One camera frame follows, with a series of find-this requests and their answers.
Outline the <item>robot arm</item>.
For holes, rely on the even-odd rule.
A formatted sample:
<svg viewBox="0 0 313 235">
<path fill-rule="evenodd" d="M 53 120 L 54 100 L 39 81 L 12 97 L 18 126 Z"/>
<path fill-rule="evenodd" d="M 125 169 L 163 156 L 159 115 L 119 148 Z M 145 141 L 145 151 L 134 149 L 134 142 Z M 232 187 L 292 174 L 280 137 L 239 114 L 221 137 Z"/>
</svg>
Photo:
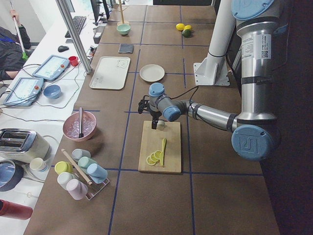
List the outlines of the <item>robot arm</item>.
<svg viewBox="0 0 313 235">
<path fill-rule="evenodd" d="M 241 38 L 242 110 L 236 115 L 188 100 L 175 100 L 161 83 L 153 83 L 138 105 L 148 111 L 152 128 L 160 116 L 175 121 L 181 115 L 232 133 L 235 152 L 250 161 L 261 161 L 280 143 L 276 116 L 271 112 L 272 35 L 277 30 L 288 2 L 284 0 L 223 0 L 207 57 L 194 65 L 197 85 L 220 85 L 224 79 L 225 56 L 233 33 Z"/>
</svg>

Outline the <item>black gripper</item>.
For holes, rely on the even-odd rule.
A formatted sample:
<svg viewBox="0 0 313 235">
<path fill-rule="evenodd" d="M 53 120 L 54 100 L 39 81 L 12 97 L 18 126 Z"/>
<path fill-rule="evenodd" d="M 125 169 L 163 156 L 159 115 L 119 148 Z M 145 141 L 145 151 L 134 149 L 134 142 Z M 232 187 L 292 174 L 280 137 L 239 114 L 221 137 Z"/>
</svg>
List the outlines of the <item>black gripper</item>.
<svg viewBox="0 0 313 235">
<path fill-rule="evenodd" d="M 157 123 L 158 123 L 158 119 L 160 116 L 162 116 L 162 112 L 160 111 L 150 111 L 150 114 L 152 116 L 152 124 L 151 124 L 151 128 L 152 129 L 157 129 Z"/>
</svg>

